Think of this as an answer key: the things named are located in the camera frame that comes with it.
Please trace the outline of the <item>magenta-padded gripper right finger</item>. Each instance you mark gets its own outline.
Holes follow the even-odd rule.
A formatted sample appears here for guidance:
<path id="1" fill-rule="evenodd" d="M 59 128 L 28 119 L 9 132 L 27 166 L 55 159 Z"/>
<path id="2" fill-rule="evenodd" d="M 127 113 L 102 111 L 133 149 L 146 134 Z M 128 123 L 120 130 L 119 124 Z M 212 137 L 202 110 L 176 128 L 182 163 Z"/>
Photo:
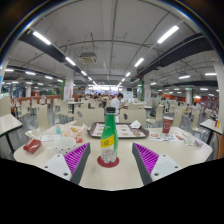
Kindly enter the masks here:
<path id="1" fill-rule="evenodd" d="M 132 153 L 135 157 L 140 177 L 144 185 L 182 169 L 182 167 L 167 154 L 158 155 L 152 150 L 137 143 L 132 145 Z"/>

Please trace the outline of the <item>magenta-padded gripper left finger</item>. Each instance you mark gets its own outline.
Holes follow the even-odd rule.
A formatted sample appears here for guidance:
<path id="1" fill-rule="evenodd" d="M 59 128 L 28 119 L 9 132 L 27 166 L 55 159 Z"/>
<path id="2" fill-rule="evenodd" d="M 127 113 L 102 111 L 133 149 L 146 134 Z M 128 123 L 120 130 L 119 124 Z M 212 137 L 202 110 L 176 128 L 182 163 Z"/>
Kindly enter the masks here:
<path id="1" fill-rule="evenodd" d="M 79 184 L 89 154 L 90 144 L 85 143 L 65 155 L 54 155 L 42 168 L 65 180 Z"/>

